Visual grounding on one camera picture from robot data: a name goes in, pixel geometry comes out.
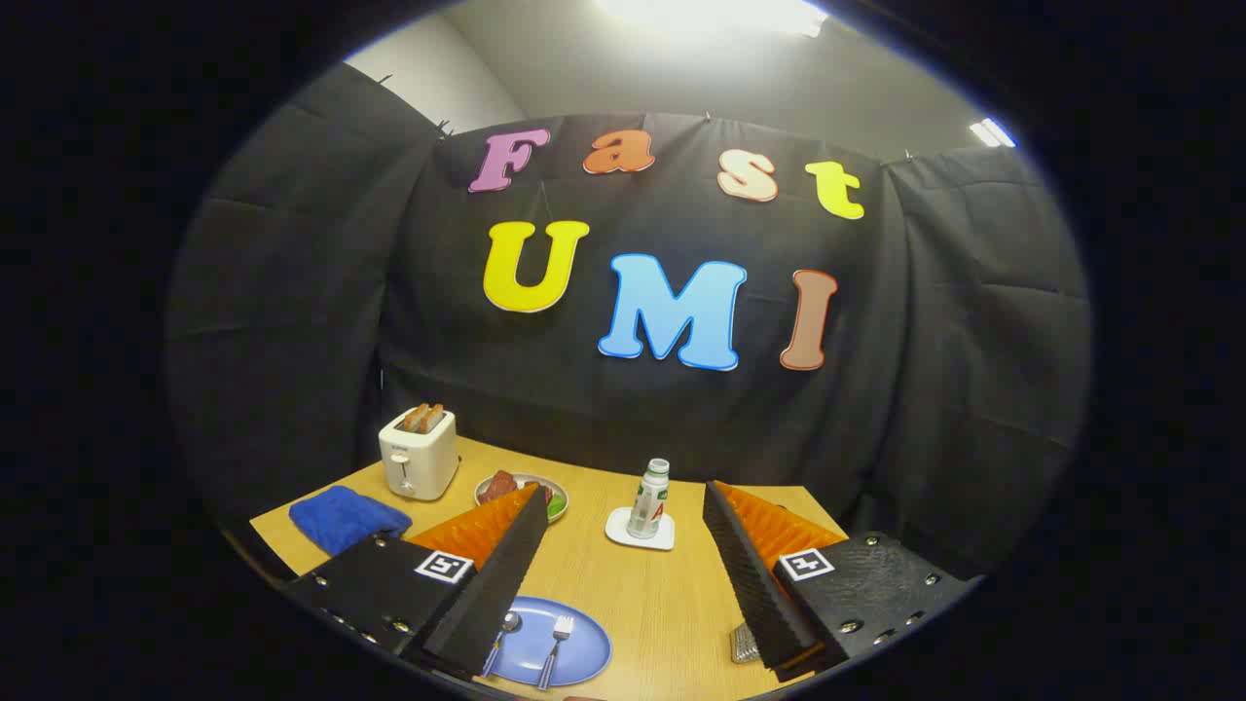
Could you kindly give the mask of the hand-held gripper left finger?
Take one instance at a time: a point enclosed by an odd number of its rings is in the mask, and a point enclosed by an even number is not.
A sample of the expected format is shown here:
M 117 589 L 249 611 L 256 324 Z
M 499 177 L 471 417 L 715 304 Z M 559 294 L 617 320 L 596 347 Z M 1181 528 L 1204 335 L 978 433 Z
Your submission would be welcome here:
M 419 535 L 376 532 L 294 578 L 285 594 L 330 628 L 392 657 L 481 674 L 548 524 L 535 483 Z

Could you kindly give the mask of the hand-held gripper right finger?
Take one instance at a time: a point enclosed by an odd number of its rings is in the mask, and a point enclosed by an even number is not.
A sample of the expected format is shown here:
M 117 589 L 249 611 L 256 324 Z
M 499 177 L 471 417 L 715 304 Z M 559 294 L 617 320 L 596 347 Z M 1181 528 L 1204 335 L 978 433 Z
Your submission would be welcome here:
M 898 538 L 839 535 L 721 482 L 705 487 L 703 520 L 759 657 L 780 682 L 900 642 L 981 584 Z

